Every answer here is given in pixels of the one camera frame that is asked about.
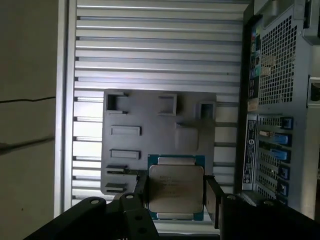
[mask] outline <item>wall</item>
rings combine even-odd
[[[56,95],[58,0],[2,0],[0,101]],[[0,143],[54,134],[55,101],[0,104]],[[53,218],[54,143],[0,156],[0,239]]]

